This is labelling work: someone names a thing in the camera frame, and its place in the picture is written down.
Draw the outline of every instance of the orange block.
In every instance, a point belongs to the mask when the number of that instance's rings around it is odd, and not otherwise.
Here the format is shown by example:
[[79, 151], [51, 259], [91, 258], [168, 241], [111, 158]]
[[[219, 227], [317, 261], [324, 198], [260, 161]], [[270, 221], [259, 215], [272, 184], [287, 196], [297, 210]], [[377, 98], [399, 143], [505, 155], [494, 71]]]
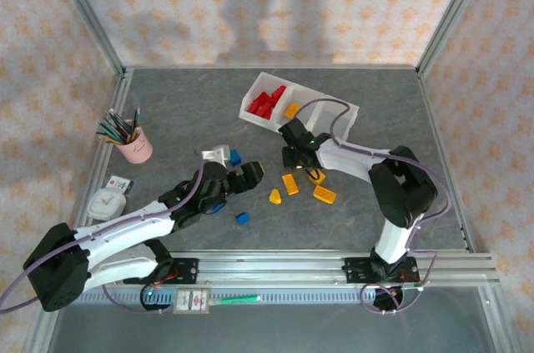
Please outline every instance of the orange block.
[[325, 189], [319, 185], [317, 185], [314, 190], [314, 197], [328, 204], [334, 203], [336, 195], [337, 194], [332, 192], [331, 190]]
[[282, 176], [282, 180], [284, 180], [285, 188], [287, 189], [287, 194], [289, 196], [299, 193], [299, 188], [297, 187], [297, 183], [292, 174]]
[[300, 106], [297, 103], [292, 103], [284, 112], [284, 116], [289, 119], [293, 119], [297, 111], [300, 109]]
[[322, 184], [323, 182], [325, 182], [326, 175], [323, 173], [323, 171], [321, 171], [320, 169], [312, 169], [310, 172], [316, 178], [319, 177], [318, 179], [315, 179], [315, 178], [313, 178], [313, 177], [308, 175], [308, 179], [311, 180], [314, 184], [319, 185], [319, 184]]
[[280, 196], [278, 189], [273, 189], [273, 191], [270, 192], [269, 201], [273, 204], [282, 203], [282, 196]]

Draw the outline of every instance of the patterned wall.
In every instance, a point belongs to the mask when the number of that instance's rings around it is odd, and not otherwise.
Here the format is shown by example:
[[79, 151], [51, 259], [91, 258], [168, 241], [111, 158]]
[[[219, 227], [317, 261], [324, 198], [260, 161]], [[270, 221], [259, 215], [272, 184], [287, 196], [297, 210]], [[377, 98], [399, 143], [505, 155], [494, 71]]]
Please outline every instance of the patterned wall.
[[[0, 0], [0, 291], [52, 225], [71, 221], [114, 76], [71, 0]], [[33, 297], [29, 282], [6, 305]], [[34, 307], [0, 316], [22, 349]]]
[[416, 64], [450, 0], [90, 0], [126, 65]]
[[477, 239], [496, 254], [532, 347], [534, 0], [472, 0], [426, 87]]

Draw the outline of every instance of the label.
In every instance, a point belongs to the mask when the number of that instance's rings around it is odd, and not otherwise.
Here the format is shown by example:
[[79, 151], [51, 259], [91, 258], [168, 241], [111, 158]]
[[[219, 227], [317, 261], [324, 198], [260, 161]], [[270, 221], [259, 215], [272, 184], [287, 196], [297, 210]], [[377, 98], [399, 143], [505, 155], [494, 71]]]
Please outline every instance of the label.
[[174, 299], [175, 314], [207, 314], [209, 312], [208, 289], [178, 289]]
[[106, 184], [107, 189], [118, 189], [123, 194], [126, 193], [128, 190], [128, 187], [132, 181], [129, 179], [121, 178], [120, 176], [112, 175], [111, 178], [109, 178], [108, 184]]

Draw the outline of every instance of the pen holder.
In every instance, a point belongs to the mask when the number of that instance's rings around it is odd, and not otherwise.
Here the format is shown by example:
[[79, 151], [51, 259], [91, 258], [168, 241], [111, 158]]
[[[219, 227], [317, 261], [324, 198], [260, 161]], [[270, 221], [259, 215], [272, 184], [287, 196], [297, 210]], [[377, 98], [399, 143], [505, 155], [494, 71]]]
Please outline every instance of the pen holder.
[[123, 154], [123, 156], [132, 164], [144, 163], [150, 158], [154, 148], [143, 132], [143, 128], [139, 126], [139, 135], [133, 142], [128, 144], [118, 145], [115, 147]]

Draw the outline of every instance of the blue cube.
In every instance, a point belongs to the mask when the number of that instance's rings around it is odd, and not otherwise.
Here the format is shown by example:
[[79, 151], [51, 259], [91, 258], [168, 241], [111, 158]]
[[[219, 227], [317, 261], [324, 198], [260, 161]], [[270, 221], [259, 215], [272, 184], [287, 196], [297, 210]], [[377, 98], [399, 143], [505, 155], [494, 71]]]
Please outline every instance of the blue cube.
[[230, 163], [233, 167], [241, 164], [241, 156], [239, 155], [236, 149], [230, 150]]
[[249, 222], [249, 219], [250, 219], [249, 213], [237, 214], [235, 218], [237, 219], [237, 222], [239, 223], [239, 225], [246, 224], [247, 222]]
[[211, 209], [212, 214], [216, 213], [224, 207], [224, 203], [219, 203]]

